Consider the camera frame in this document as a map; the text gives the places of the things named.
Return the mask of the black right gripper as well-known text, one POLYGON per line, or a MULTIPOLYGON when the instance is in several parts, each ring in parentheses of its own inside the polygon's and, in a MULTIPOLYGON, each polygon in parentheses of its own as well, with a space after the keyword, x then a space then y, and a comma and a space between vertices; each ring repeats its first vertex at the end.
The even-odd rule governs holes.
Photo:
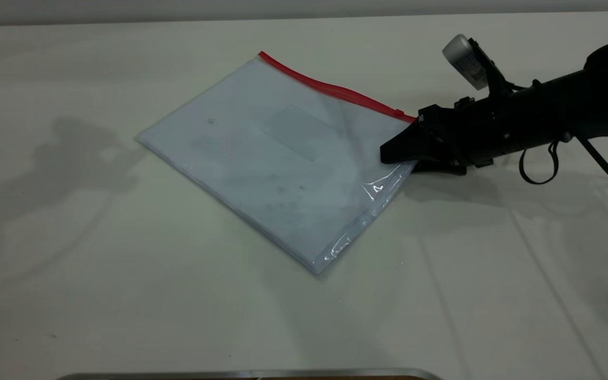
POLYGON ((453 108, 431 105, 419 111, 418 123, 381 145, 382 164, 418 161, 412 173, 466 175, 468 167, 481 168, 504 156, 501 132, 493 117, 480 112, 470 97, 453 108))

